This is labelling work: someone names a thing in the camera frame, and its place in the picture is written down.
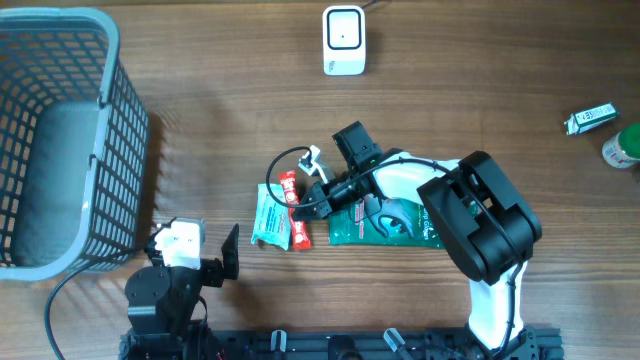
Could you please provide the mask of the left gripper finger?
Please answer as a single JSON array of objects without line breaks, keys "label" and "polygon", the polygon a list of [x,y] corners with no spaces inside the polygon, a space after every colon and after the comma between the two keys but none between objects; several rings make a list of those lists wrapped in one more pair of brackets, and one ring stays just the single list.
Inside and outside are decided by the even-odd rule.
[{"label": "left gripper finger", "polygon": [[225,279],[237,280],[239,277],[239,224],[236,223],[221,247],[223,276]]},{"label": "left gripper finger", "polygon": [[164,222],[164,223],[157,223],[155,226],[155,229],[153,230],[152,234],[156,235],[157,233],[161,232],[164,229],[170,228],[172,226],[172,223],[176,220],[175,217],[171,218],[169,221]]}]

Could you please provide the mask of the white teal wipes pack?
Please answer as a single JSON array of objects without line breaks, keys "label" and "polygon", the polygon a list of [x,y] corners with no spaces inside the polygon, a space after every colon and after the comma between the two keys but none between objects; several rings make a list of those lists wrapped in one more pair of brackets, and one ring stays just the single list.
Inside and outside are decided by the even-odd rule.
[{"label": "white teal wipes pack", "polygon": [[251,243],[258,241],[289,249],[291,224],[288,208],[276,202],[274,195],[280,202],[285,201],[283,188],[280,184],[258,185],[256,217],[251,237]]}]

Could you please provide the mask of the green 3M gloves package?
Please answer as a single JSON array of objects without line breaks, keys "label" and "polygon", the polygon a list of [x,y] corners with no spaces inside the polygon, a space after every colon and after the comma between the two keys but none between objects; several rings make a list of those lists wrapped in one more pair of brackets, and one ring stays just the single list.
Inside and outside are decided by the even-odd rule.
[{"label": "green 3M gloves package", "polygon": [[329,243],[338,245],[412,246],[443,249],[423,205],[404,199],[366,195],[328,218]]}]

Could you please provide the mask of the green white small box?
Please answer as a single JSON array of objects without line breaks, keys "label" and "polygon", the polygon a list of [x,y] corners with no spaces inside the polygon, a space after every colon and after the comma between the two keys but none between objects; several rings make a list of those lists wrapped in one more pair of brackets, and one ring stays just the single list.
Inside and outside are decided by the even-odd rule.
[{"label": "green white small box", "polygon": [[619,112],[609,102],[571,114],[564,122],[567,135],[579,135],[615,119]]}]

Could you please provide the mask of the green lid jar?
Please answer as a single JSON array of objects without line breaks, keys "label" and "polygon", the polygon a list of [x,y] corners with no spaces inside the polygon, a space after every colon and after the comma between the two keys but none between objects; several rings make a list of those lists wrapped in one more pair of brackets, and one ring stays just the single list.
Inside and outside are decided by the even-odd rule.
[{"label": "green lid jar", "polygon": [[602,156],[614,168],[626,169],[639,162],[640,124],[627,126],[602,146]]}]

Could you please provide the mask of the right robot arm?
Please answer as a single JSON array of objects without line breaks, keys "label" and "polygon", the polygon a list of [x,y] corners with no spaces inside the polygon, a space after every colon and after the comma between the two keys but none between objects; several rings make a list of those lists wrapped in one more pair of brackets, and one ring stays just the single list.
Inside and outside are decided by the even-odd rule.
[{"label": "right robot arm", "polygon": [[496,161],[484,151],[461,160],[415,157],[375,143],[360,122],[333,136],[347,171],[337,177],[316,146],[299,168],[317,182],[296,205],[299,221],[325,219],[367,195],[405,200],[426,210],[445,250],[469,279],[469,332],[486,356],[501,359],[524,329],[521,282],[541,223]]}]

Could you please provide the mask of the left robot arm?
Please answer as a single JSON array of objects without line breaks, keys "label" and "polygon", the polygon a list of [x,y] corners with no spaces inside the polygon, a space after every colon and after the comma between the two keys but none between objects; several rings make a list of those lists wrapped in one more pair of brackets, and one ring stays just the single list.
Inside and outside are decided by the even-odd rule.
[{"label": "left robot arm", "polygon": [[121,337],[120,359],[225,359],[224,345],[208,318],[192,317],[205,305],[204,287],[220,288],[239,277],[239,226],[221,246],[220,259],[204,259],[203,219],[173,218],[149,236],[144,252],[151,265],[127,280],[124,293],[131,329]]}]

